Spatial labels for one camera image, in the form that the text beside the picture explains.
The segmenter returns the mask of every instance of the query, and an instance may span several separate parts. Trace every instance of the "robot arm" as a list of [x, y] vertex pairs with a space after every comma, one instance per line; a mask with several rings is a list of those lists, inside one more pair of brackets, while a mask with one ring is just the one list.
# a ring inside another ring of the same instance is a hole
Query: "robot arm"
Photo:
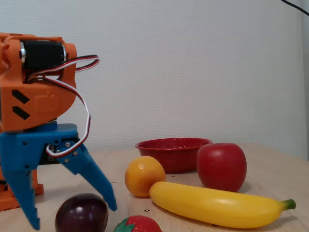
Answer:
[[[92, 63], [77, 68], [76, 63], [84, 60]], [[0, 170], [36, 230], [40, 229], [40, 221], [31, 174], [42, 160], [44, 164], [49, 162], [43, 159], [47, 155], [73, 174], [80, 174], [104, 197], [110, 209], [117, 209], [111, 183], [83, 144], [90, 114], [82, 139], [76, 125], [57, 124], [55, 120], [72, 106], [76, 96], [87, 109], [75, 88], [75, 72], [97, 63], [95, 55], [76, 57], [75, 46], [60, 37], [0, 33]]]
[[[75, 95], [46, 84], [28, 84], [26, 75], [76, 57], [75, 46], [61, 37], [0, 33], [0, 127], [19, 131], [54, 120], [74, 103]], [[76, 87], [75, 65], [60, 72], [60, 80]]]

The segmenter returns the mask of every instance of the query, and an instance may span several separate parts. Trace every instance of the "dark purple plum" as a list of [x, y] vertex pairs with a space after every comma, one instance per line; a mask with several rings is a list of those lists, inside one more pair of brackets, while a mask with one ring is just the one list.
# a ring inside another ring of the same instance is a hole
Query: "dark purple plum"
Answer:
[[105, 201], [92, 193], [83, 193], [67, 199], [59, 208], [56, 232], [104, 232], [108, 220]]

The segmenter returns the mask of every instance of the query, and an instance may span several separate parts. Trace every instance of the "wooden table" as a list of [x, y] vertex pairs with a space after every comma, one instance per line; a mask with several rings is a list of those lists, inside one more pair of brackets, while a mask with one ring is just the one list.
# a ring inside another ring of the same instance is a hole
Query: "wooden table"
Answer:
[[[244, 150], [248, 173], [240, 192], [278, 200], [294, 199], [295, 210], [284, 211], [273, 224], [249, 232], [309, 232], [309, 162], [259, 144], [240, 144]], [[136, 149], [92, 152], [93, 158], [113, 182], [118, 210], [110, 212], [106, 232], [112, 232], [124, 218], [145, 215], [155, 219], [163, 232], [241, 231], [186, 219], [155, 206], [150, 199], [129, 194], [124, 173], [131, 160], [139, 156]], [[55, 232], [58, 208], [74, 194], [96, 191], [79, 175], [73, 176], [62, 165], [38, 169], [39, 182], [45, 194], [36, 199], [42, 232]], [[201, 186], [197, 173], [168, 174], [167, 181]], [[21, 209], [0, 212], [0, 232], [33, 232]]]

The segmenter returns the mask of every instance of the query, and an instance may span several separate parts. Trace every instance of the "white wall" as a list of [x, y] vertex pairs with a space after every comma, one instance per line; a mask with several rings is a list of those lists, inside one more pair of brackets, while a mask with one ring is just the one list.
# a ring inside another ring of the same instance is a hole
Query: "white wall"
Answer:
[[[301, 16], [280, 0], [15, 0], [0, 22], [100, 55], [76, 77], [91, 149], [195, 136], [307, 157]], [[77, 102], [60, 121], [84, 120]]]
[[[309, 11], [309, 0], [301, 0], [301, 7]], [[307, 115], [307, 135], [309, 132], [309, 17], [302, 14], [302, 31], [303, 31], [303, 57], [304, 57], [304, 77], [305, 77], [305, 103]]]

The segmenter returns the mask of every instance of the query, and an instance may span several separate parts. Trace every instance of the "green strawberry leaf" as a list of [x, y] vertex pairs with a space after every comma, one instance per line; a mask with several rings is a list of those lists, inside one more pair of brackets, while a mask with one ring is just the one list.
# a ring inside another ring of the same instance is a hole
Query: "green strawberry leaf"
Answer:
[[120, 222], [114, 232], [132, 232], [132, 230], [134, 229], [135, 225], [127, 225], [126, 226], [126, 222], [129, 220], [129, 218], [124, 219], [122, 222]]

